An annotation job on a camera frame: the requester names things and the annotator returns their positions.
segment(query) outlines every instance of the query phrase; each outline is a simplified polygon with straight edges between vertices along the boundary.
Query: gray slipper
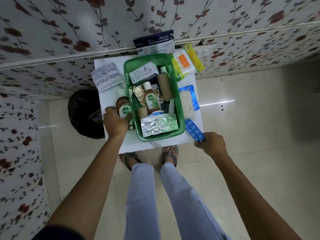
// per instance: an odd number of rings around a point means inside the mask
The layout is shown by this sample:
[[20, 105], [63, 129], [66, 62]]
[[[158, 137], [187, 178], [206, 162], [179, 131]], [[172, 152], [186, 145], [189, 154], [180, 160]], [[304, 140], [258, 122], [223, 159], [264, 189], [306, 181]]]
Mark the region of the gray slipper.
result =
[[129, 167], [129, 163], [128, 163], [130, 157], [136, 159], [138, 161], [138, 163], [142, 163], [142, 161], [139, 159], [138, 155], [135, 152], [124, 153], [124, 161], [122, 161], [122, 160], [121, 161], [127, 167], [127, 169], [129, 169], [131, 171], [131, 168]]
[[162, 165], [165, 163], [165, 159], [166, 157], [171, 157], [173, 162], [174, 162], [174, 166], [177, 167], [177, 163], [178, 163], [178, 159], [176, 158], [176, 156], [172, 153], [171, 148], [174, 148], [177, 152], [177, 157], [179, 155], [179, 149], [177, 145], [171, 145], [169, 147], [169, 150], [167, 152], [165, 152], [165, 149], [163, 149], [163, 157], [162, 157]]

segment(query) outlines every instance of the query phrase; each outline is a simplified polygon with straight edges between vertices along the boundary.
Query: green plastic tray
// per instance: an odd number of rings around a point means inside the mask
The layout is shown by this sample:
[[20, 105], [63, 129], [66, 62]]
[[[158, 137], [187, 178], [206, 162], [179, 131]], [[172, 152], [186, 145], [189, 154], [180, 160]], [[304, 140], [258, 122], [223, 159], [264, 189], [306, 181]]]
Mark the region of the green plastic tray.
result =
[[154, 136], [143, 137], [142, 130], [141, 130], [141, 124], [140, 124], [140, 120], [138, 118], [138, 112], [137, 112], [137, 109], [141, 108], [142, 105], [140, 104], [140, 102], [138, 101], [138, 99], [134, 95], [134, 93], [132, 93], [132, 96], [129, 96], [129, 100], [130, 100], [131, 111], [132, 111], [132, 115], [133, 115], [134, 125], [136, 127], [137, 136], [140, 141], [148, 142], [148, 141], [157, 141], [157, 140], [167, 139], [170, 137], [181, 135], [186, 130], [186, 125], [184, 122], [184, 116], [183, 116], [182, 105], [181, 105], [181, 100], [180, 100], [180, 95], [179, 95], [179, 90], [178, 90], [177, 79], [174, 74], [174, 67], [172, 65], [170, 55], [168, 55], [168, 54], [154, 54], [154, 55], [146, 55], [146, 56], [141, 56], [141, 57], [127, 60], [123, 65], [123, 71], [124, 71], [124, 77], [125, 77], [125, 83], [126, 83], [127, 89], [132, 90], [133, 85], [134, 85], [131, 82], [129, 73], [133, 72], [134, 70], [138, 69], [139, 67], [142, 67], [143, 65], [147, 64], [148, 62], [153, 62], [154, 64], [156, 64], [159, 71], [160, 71], [160, 67], [166, 67], [166, 69], [168, 71], [168, 74], [170, 77], [171, 88], [174, 93], [174, 104], [175, 104], [175, 112], [176, 112], [177, 121], [178, 121], [178, 129], [174, 130], [174, 131], [154, 135]]

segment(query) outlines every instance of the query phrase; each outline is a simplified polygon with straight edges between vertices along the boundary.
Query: trousers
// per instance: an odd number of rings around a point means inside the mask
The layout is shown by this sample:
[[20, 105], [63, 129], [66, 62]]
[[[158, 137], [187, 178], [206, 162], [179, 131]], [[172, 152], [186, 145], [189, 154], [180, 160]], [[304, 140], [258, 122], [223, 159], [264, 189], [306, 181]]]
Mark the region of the trousers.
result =
[[[231, 240], [199, 194], [172, 163], [162, 165], [160, 178], [169, 196], [182, 240]], [[123, 239], [161, 239], [154, 169], [146, 163], [137, 163], [132, 167]]]

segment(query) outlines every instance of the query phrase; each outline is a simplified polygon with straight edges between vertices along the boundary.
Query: blue tablet strip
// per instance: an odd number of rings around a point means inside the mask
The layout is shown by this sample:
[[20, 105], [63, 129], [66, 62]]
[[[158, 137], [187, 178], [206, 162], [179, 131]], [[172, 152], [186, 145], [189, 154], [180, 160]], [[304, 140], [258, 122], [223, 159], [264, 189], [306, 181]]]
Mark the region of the blue tablet strip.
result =
[[193, 110], [196, 111], [196, 110], [200, 109], [200, 106], [198, 104], [196, 93], [195, 93], [195, 89], [194, 89], [193, 85], [189, 85], [189, 86], [186, 86], [186, 87], [179, 88], [179, 92], [181, 92], [181, 91], [190, 91]]
[[192, 120], [187, 119], [185, 120], [185, 123], [186, 131], [195, 141], [202, 141], [205, 139], [205, 135], [199, 130], [199, 128], [195, 125], [195, 123]]

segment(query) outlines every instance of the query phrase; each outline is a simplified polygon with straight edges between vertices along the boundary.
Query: black dustbin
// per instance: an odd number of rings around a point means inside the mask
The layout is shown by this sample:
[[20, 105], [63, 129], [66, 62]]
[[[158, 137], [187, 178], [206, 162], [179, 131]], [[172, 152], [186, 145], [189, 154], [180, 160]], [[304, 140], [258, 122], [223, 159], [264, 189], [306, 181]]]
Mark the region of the black dustbin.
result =
[[68, 102], [69, 119], [78, 133], [92, 139], [105, 138], [97, 90], [75, 92]]

